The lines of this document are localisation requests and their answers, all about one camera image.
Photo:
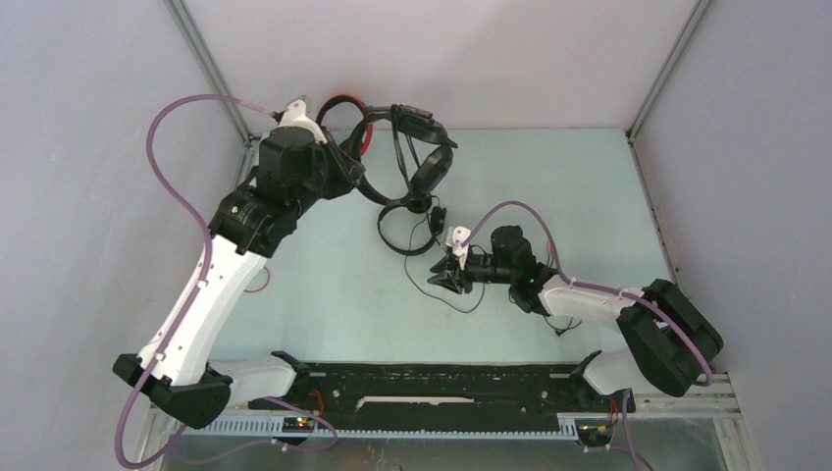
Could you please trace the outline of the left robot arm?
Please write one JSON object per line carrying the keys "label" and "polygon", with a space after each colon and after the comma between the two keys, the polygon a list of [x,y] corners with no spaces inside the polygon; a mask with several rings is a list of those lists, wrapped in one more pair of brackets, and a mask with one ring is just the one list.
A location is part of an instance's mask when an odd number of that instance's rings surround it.
{"label": "left robot arm", "polygon": [[307,366],[278,351],[258,359],[210,361],[212,346],[248,284],[319,200],[352,191],[363,165],[329,131],[279,127],[263,139],[259,163],[224,197],[208,225],[211,256],[198,262],[157,335],[120,355],[114,372],[187,427],[203,429],[233,405],[273,396],[298,408],[310,395]]}

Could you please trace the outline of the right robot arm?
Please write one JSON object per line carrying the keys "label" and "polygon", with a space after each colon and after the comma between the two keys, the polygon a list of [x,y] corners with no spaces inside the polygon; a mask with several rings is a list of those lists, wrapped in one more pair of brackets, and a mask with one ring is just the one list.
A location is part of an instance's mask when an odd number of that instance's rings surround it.
{"label": "right robot arm", "polygon": [[645,288],[579,282],[539,262],[518,226],[494,230],[492,249],[483,254],[462,244],[470,234],[462,227],[449,232],[429,284],[457,294],[475,284],[506,285],[527,313],[573,318],[623,337],[624,348],[593,353],[578,367],[570,394],[580,408],[595,410],[611,394],[633,387],[649,385],[679,397],[708,383],[724,340],[677,285],[663,279]]}

